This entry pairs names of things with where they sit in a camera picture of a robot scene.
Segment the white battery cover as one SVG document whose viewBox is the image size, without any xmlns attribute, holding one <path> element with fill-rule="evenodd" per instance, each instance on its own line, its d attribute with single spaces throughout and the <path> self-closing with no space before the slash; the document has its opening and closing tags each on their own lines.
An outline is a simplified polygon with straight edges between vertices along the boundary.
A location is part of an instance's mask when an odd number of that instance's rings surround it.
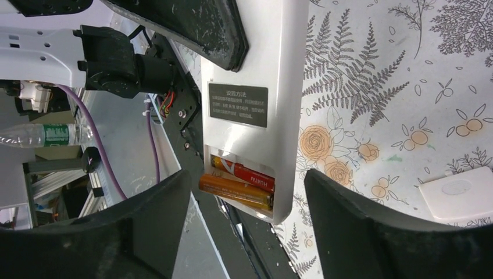
<svg viewBox="0 0 493 279">
<path fill-rule="evenodd" d="M 438 223 L 492 221 L 492 170 L 485 166 L 427 182 L 419 190 Z"/>
</svg>

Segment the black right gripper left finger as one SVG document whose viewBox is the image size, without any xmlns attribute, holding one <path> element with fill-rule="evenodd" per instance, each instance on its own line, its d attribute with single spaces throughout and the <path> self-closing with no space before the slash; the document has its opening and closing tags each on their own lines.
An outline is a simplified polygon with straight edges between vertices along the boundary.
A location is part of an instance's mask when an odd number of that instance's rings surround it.
<svg viewBox="0 0 493 279">
<path fill-rule="evenodd" d="M 103 211 L 1 231 L 2 278 L 171 278 L 191 195 L 180 170 Z"/>
</svg>

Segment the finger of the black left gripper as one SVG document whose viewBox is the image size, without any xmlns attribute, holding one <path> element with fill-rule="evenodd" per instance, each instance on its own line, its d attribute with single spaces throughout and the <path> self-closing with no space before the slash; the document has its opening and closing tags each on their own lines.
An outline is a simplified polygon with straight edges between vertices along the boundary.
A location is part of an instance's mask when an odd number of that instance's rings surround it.
<svg viewBox="0 0 493 279">
<path fill-rule="evenodd" d="M 236 1 L 109 0 L 104 4 L 224 70 L 242 68 L 249 43 Z"/>
</svg>

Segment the floral table mat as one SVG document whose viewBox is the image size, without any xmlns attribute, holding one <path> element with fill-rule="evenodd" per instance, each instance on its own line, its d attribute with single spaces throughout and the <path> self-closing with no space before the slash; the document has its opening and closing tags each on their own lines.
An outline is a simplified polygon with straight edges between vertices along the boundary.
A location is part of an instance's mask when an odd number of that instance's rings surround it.
<svg viewBox="0 0 493 279">
<path fill-rule="evenodd" d="M 293 210 L 275 227 L 288 274 L 321 278 L 302 185 L 326 134 L 330 173 L 431 218 L 419 187 L 492 166 L 491 1 L 312 1 Z"/>
</svg>

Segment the white red remote control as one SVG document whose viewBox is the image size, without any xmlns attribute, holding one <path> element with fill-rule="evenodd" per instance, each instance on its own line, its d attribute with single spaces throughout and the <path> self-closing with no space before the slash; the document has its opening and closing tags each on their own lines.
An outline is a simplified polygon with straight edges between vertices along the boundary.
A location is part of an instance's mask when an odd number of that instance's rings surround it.
<svg viewBox="0 0 493 279">
<path fill-rule="evenodd" d="M 216 155 L 273 177 L 272 210 L 230 204 L 279 224 L 292 209 L 309 2 L 237 5 L 249 44 L 240 71 L 201 59 L 205 171 Z"/>
</svg>

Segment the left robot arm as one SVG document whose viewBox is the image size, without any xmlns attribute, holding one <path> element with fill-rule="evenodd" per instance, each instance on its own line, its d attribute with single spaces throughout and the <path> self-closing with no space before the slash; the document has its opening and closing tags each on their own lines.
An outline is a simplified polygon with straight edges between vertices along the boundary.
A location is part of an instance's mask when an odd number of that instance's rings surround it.
<svg viewBox="0 0 493 279">
<path fill-rule="evenodd" d="M 224 70 L 237 72 L 249 44 L 235 1 L 106 1 L 105 5 L 177 41 Z M 29 86 L 107 91 L 131 99 L 163 94 L 178 78 L 168 59 L 137 54 L 131 39 L 110 27 L 1 28 L 1 91 Z"/>
</svg>

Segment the clear plastic water bottle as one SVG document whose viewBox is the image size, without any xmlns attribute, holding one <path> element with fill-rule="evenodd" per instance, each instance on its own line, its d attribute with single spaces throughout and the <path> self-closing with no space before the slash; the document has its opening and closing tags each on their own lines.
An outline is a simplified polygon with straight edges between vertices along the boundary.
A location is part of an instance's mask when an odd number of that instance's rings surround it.
<svg viewBox="0 0 493 279">
<path fill-rule="evenodd" d="M 77 146 L 91 142 L 93 132 L 84 124 L 28 123 L 1 130 L 1 144 L 17 148 Z"/>
</svg>

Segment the red orange battery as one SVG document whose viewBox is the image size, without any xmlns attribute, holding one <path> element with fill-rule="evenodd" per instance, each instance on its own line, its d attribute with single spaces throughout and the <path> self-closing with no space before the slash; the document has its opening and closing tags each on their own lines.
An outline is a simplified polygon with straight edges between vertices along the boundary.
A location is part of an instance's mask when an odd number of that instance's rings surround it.
<svg viewBox="0 0 493 279">
<path fill-rule="evenodd" d="M 234 163 L 223 158 L 213 156 L 211 160 L 212 166 L 221 171 L 225 171 L 232 176 L 242 179 L 264 191 L 274 193 L 275 179 L 258 171 L 249 169 L 243 164 Z"/>
</svg>

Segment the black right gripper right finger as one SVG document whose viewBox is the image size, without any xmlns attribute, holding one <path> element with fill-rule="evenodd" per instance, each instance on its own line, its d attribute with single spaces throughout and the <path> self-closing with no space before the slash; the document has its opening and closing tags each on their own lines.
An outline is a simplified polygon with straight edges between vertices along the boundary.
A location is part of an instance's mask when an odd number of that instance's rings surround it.
<svg viewBox="0 0 493 279">
<path fill-rule="evenodd" d="M 463 228 L 413 217 L 315 169 L 304 185 L 325 278 L 492 277 L 492 225 Z"/>
</svg>

